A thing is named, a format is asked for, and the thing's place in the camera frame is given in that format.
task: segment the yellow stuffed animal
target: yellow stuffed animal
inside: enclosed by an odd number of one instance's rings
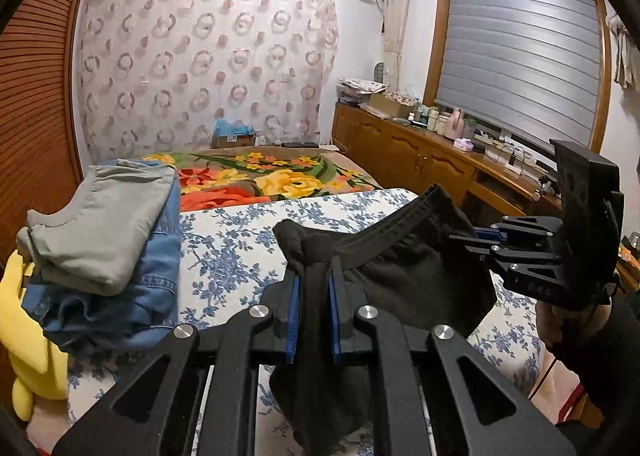
[[[44,338],[40,325],[20,303],[22,277],[33,273],[14,251],[0,281],[0,342],[9,351],[17,378],[12,390],[15,413],[27,422],[33,411],[33,394],[49,400],[66,400],[66,354]]]

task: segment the metal bolt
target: metal bolt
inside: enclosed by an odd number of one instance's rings
[[[446,324],[438,324],[433,328],[433,334],[442,341],[448,341],[453,337],[453,328]]]
[[[178,324],[174,328],[174,335],[179,339],[188,339],[193,335],[193,326],[190,324]]]
[[[378,316],[378,309],[375,306],[367,304],[358,309],[358,315],[365,319],[374,319]]]
[[[257,304],[249,308],[249,315],[251,315],[251,317],[254,317],[256,319],[267,317],[268,314],[269,314],[269,308],[267,308],[267,306],[265,306],[264,304]]]

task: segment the wooden countertop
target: wooden countertop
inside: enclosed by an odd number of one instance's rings
[[[414,125],[402,125],[390,120],[388,121],[388,124],[397,125],[410,134],[414,134],[417,137],[426,139],[430,143],[430,145],[439,147],[447,153],[459,157],[463,161],[466,161],[473,165],[476,169],[486,172],[487,174],[489,174],[489,176],[492,176],[493,178],[501,181],[509,188],[526,197],[528,200],[533,201],[533,194],[538,189],[538,184],[536,184],[536,182],[528,176],[518,175],[515,172],[504,167],[504,165],[502,165],[501,163],[493,161],[484,154],[478,152],[464,152],[460,149],[456,149],[455,147],[453,147],[453,140],[445,138],[444,136],[440,136],[433,131],[428,131],[427,129],[416,127]],[[544,196],[544,198],[556,208],[562,209],[560,198],[555,196]]]

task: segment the person's hand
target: person's hand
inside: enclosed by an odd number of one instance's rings
[[[572,330],[579,332],[578,342],[582,344],[604,328],[610,313],[610,304],[600,305],[595,311],[593,306],[589,306],[582,311],[574,312],[538,301],[536,303],[538,336],[548,348],[551,348],[555,343],[562,342],[562,325],[565,321],[570,321]]]

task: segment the gray roller blind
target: gray roller blind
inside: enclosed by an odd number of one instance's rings
[[[594,0],[451,0],[436,103],[546,149],[587,145],[599,82]]]

